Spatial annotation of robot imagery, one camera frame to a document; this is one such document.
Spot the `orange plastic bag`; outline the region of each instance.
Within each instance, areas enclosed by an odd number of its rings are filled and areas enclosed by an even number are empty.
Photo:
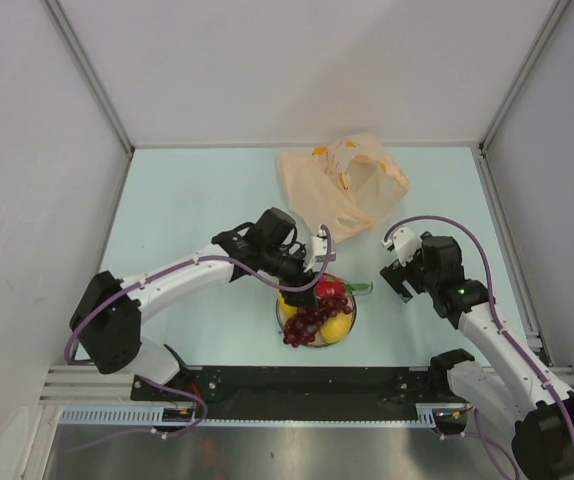
[[[382,222],[409,191],[409,180],[371,133],[283,151],[278,170],[289,208],[313,233],[327,225],[336,242]]]

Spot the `metal plate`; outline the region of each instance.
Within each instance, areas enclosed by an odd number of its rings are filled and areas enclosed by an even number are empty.
[[[479,442],[440,442],[431,431],[418,429],[212,427],[165,441],[147,433],[127,435],[66,453],[118,431],[59,427],[44,480],[500,478]]]

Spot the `grape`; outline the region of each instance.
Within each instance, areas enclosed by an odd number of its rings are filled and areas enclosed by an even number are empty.
[[[310,336],[315,334],[316,331],[317,331],[316,325],[307,325],[305,328],[303,328],[303,335]]]

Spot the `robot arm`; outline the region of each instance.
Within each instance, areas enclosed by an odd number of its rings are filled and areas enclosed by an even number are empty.
[[[403,226],[384,246],[395,250],[398,260],[380,273],[401,299],[407,303],[411,291],[427,292],[438,316],[471,340],[502,380],[487,375],[467,352],[452,351],[443,354],[449,361],[436,361],[446,370],[449,389],[512,438],[514,456],[528,478],[573,473],[572,440],[553,393],[562,399],[574,426],[574,392],[511,331],[497,307],[494,321],[489,302],[495,300],[481,282],[465,277],[458,243],[428,232],[418,237]]]
[[[292,241],[286,244],[290,235]],[[186,295],[259,270],[289,288],[283,293],[288,304],[313,306],[314,287],[306,286],[315,279],[312,269],[316,262],[335,259],[333,244],[331,252],[327,251],[330,243],[324,232],[311,237],[307,245],[296,242],[293,218],[272,208],[256,223],[221,232],[202,249],[153,272],[124,279],[108,271],[97,274],[70,327],[78,329],[103,302],[123,293],[80,331],[80,344],[102,374],[122,370],[165,384],[178,373],[182,362],[171,348],[142,338],[143,323]]]

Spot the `table surface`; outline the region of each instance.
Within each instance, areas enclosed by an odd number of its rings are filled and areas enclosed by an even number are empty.
[[[468,148],[389,148],[411,190],[382,225],[337,245],[329,271],[352,282],[373,281],[358,299],[357,320],[341,343],[322,349],[282,344],[276,292],[252,278],[202,291],[161,312],[143,327],[148,338],[173,347],[190,365],[423,366],[437,354],[480,352],[434,312],[428,295],[407,305],[378,272],[393,254],[380,241],[394,222],[443,215],[472,230],[489,256],[495,295],[507,320],[524,336],[498,239]],[[186,256],[216,233],[255,221],[267,208],[289,211],[276,169],[279,149],[143,149],[132,161],[102,269],[116,277],[146,272]],[[299,236],[309,235],[297,215]],[[466,275],[484,280],[473,244],[453,227],[420,222],[414,230],[452,235]]]

